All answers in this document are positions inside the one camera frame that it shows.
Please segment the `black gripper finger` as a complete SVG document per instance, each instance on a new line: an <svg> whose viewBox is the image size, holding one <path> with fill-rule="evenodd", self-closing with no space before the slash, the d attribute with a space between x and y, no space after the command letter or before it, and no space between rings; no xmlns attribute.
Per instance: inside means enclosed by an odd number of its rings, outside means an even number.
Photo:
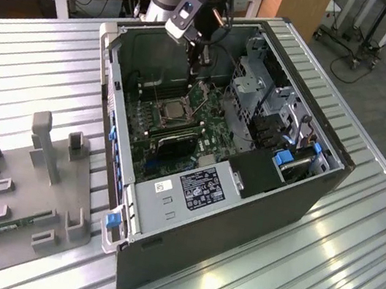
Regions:
<svg viewBox="0 0 386 289"><path fill-rule="evenodd" d="M212 65L209 45L204 44L201 39L195 41L189 62L189 76L198 76L199 71L204 67Z"/></svg>

